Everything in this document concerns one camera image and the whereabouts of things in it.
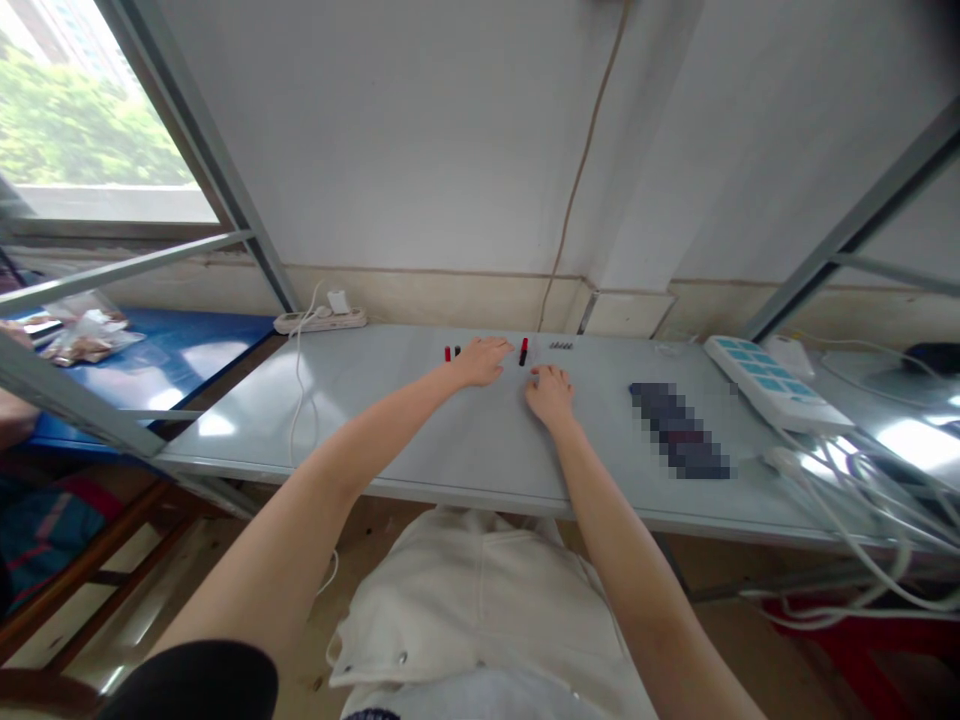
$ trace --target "power cord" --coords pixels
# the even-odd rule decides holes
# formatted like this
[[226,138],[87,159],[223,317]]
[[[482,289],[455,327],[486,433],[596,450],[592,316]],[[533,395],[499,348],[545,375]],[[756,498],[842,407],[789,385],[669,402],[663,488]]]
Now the power cord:
[[570,191],[570,199],[567,201],[567,212],[563,217],[563,231],[560,233],[560,246],[557,248],[557,256],[553,260],[553,269],[550,271],[550,279],[547,280],[547,289],[544,291],[543,300],[540,303],[540,319],[537,320],[537,332],[540,332],[540,329],[543,327],[543,315],[547,311],[547,298],[550,297],[550,288],[553,287],[553,281],[557,277],[557,268],[560,267],[563,248],[567,244],[567,228],[570,225],[570,213],[573,211],[573,201],[577,197],[577,189],[580,187],[583,168],[587,164],[587,156],[590,154],[590,145],[593,142],[593,131],[597,126],[597,116],[600,114],[600,105],[603,103],[603,94],[607,89],[607,81],[610,79],[613,64],[616,62],[617,53],[620,51],[620,41],[623,39],[623,32],[627,29],[627,16],[630,14],[630,2],[631,0],[623,0],[623,10],[620,13],[620,25],[617,26],[617,37],[614,39],[613,48],[610,50],[610,59],[607,60],[607,68],[603,71],[603,80],[600,81],[597,100],[593,104],[593,115],[590,117],[590,129],[587,131],[587,142],[583,146],[583,155],[580,157],[580,167],[577,168],[577,176],[573,181],[573,190]]
[[[942,375],[937,373],[933,368],[931,368],[929,365],[923,362],[923,360],[918,360],[915,357],[899,352],[897,350],[893,350],[888,347],[884,347],[883,345],[877,345],[876,343],[868,342],[866,340],[827,340],[826,338],[820,338],[820,337],[817,337],[816,335],[811,335],[808,332],[804,332],[803,330],[797,330],[795,328],[785,328],[785,330],[786,332],[790,332],[795,335],[802,335],[803,337],[809,338],[814,342],[823,343],[824,345],[860,345],[862,347],[868,347],[868,348],[871,348],[872,350],[877,350],[879,352],[886,353],[887,355],[892,355],[894,357],[907,360],[908,362],[912,362],[914,365],[921,368],[924,372],[930,375],[930,377],[936,380],[939,380],[946,386],[949,386],[949,382]],[[893,395],[892,393],[886,393],[886,392],[883,392],[882,390],[877,390],[876,388],[872,388],[867,385],[864,385],[859,380],[855,380],[849,375],[838,370],[830,362],[829,352],[825,352],[823,354],[823,357],[820,359],[820,364],[823,365],[823,367],[825,367],[827,370],[829,370],[831,373],[836,375],[838,378],[840,378],[844,382],[849,383],[850,385],[853,385],[855,388],[858,388],[859,390],[863,390],[864,392],[872,393],[873,395],[877,395],[882,398],[887,398],[888,400],[895,400],[897,402],[903,403],[904,405],[911,405],[913,407],[925,408],[929,405],[929,403],[917,402],[916,400],[910,400],[900,395]]]
[[[318,282],[314,286],[313,295],[310,296],[310,306],[307,308],[307,311],[300,318],[300,322],[297,323],[296,328],[293,330],[292,333],[290,333],[290,340],[293,340],[294,335],[296,335],[296,338],[297,338],[297,360],[293,366],[294,368],[293,374],[296,376],[297,385],[300,387],[300,397],[297,399],[297,409],[294,411],[293,420],[290,423],[290,437],[288,438],[289,442],[287,446],[291,471],[296,469],[296,464],[294,463],[294,459],[293,459],[293,434],[294,434],[294,430],[296,430],[296,427],[297,427],[297,420],[300,419],[300,410],[303,408],[303,398],[307,394],[307,389],[303,386],[303,379],[300,377],[300,354],[301,354],[300,353],[300,336],[303,334],[303,326],[309,323],[310,320],[313,319],[320,312],[320,308],[316,307],[317,291],[320,290],[320,286],[323,285],[323,283],[324,283],[324,278],[320,278],[320,282]],[[337,576],[337,571],[339,569],[340,569],[340,554],[336,551],[336,549],[334,549],[333,574],[323,585],[320,586],[320,589],[317,590],[317,594],[314,595],[314,597],[319,597],[320,593],[322,593],[324,590],[327,589],[330,583],[333,582],[333,579]]]
[[[805,468],[797,459],[797,456],[787,448],[773,448],[767,452],[764,459],[769,464],[780,470],[785,477],[795,481],[797,485],[804,491],[804,493],[814,500],[814,502],[823,511],[824,515],[826,515],[826,517],[830,520],[836,531],[843,538],[844,542],[853,551],[854,555],[856,555],[857,558],[867,567],[867,569],[870,570],[870,572],[877,578],[879,582],[861,594],[859,597],[851,601],[847,607],[823,607],[798,612],[790,608],[785,597],[779,596],[781,600],[781,609],[783,610],[784,615],[790,619],[784,619],[780,616],[772,615],[763,610],[760,612],[773,622],[800,630],[818,630],[825,627],[830,627],[831,625],[840,622],[844,617],[849,616],[878,618],[910,617],[930,620],[960,621],[960,613],[954,612],[960,609],[960,590],[954,591],[950,595],[940,600],[931,601],[911,593],[900,584],[900,580],[909,567],[913,553],[912,541],[908,537],[906,531],[910,531],[915,535],[919,535],[924,541],[936,544],[938,547],[950,552],[953,555],[960,555],[960,542],[958,542],[960,541],[960,537],[958,537],[955,530],[949,529],[934,518],[926,516],[923,513],[918,513],[916,510],[901,503],[899,500],[891,498],[889,495],[871,484],[868,479],[862,477],[861,474],[864,471],[869,473],[874,479],[885,477],[882,470],[876,467],[875,463],[866,453],[860,451],[848,453],[834,439],[816,438],[818,450],[820,454],[823,455],[823,457],[821,457],[820,455],[809,450],[795,437],[787,433],[782,428],[774,428],[774,430],[795,450],[798,450],[805,456],[812,458],[818,464],[830,470],[836,478],[838,486],[847,497],[854,499],[871,512],[877,513],[881,518],[881,521],[890,523],[890,527],[897,544],[897,557],[889,572],[880,568],[880,566],[877,565],[876,562],[874,562],[874,560],[867,554],[861,544],[856,540],[856,538],[853,537],[837,514],[829,506],[822,496],[821,490],[817,489],[816,485],[822,482],[820,478],[816,474],[807,470],[807,468]],[[839,467],[833,458],[831,447],[836,448],[846,456],[847,466],[851,472],[846,472]],[[873,502],[867,499],[868,494],[873,496]],[[942,493],[938,497],[942,497],[944,503],[949,503]],[[896,506],[901,511],[908,511],[908,514],[910,514],[911,517],[921,520],[931,529],[935,530],[937,533],[940,533],[942,537],[934,536],[926,530],[911,525],[901,518],[896,517],[893,515],[891,506]],[[887,591],[895,593],[911,604],[916,605],[919,608],[923,608],[923,610],[875,610],[866,607],[869,603],[878,599]],[[745,591],[741,595],[744,598],[778,597],[777,594],[771,594],[764,591]]]

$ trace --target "steel shelf frame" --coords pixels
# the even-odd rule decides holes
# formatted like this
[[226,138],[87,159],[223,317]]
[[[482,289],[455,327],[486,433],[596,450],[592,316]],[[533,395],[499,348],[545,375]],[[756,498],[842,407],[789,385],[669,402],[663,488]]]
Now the steel shelf frame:
[[960,156],[960,97],[951,102],[786,279],[741,331],[760,342],[844,267],[960,297],[960,281],[859,255],[876,234]]
[[[189,143],[192,155],[200,163],[204,181],[216,193],[232,231],[7,293],[0,297],[0,317],[238,243],[246,247],[260,268],[283,312],[298,310],[300,303],[279,255],[230,161],[159,8],[150,0],[96,1],[131,66],[144,86],[151,89],[151,99],[155,104],[162,104],[165,122],[168,126],[175,124],[179,136]],[[259,508],[224,480],[172,473],[154,463],[154,457],[166,441],[138,420],[195,419],[197,413],[157,414],[115,408],[3,333],[0,333],[0,386],[153,467],[237,517],[252,518]]]

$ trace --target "building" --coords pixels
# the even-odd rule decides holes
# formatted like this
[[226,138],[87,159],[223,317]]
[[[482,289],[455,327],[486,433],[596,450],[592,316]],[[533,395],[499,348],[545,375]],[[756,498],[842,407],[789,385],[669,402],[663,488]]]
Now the building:
[[142,94],[133,69],[93,0],[0,0],[11,42],[44,64],[67,64]]

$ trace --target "blue table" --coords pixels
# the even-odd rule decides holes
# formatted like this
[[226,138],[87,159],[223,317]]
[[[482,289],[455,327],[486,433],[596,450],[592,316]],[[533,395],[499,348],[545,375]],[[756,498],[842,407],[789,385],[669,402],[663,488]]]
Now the blue table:
[[[116,355],[63,372],[120,409],[176,410],[273,334],[273,318],[228,313],[125,308],[133,332],[147,337]],[[27,448],[89,459],[119,453],[44,413]]]

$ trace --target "tree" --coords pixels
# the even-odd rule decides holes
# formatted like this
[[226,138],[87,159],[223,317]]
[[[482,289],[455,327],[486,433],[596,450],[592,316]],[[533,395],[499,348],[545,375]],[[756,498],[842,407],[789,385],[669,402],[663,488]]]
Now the tree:
[[14,184],[193,182],[148,102],[9,43],[0,43],[0,168]]

